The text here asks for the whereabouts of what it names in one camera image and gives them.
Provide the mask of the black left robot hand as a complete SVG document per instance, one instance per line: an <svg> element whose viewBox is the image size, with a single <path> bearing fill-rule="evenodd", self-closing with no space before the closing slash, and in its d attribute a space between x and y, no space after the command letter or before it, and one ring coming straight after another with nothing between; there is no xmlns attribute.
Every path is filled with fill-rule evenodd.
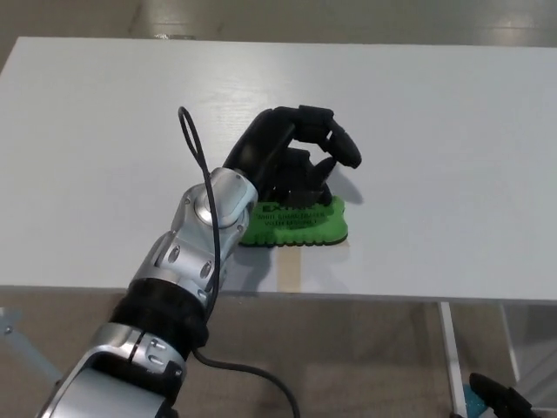
<svg viewBox="0 0 557 418"><path fill-rule="evenodd" d="M327 180L336 165L356 169L359 148L330 109L301 105L262 111L224 162L243 174L263 202L286 208L329 206Z"/></svg>

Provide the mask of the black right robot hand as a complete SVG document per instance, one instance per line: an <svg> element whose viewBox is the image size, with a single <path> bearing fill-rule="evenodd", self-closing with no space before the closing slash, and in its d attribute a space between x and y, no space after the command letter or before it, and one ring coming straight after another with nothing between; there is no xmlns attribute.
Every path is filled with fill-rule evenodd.
<svg viewBox="0 0 557 418"><path fill-rule="evenodd" d="M469 386L496 417L538 418L533 405L514 388L478 373L469 375Z"/></svg>

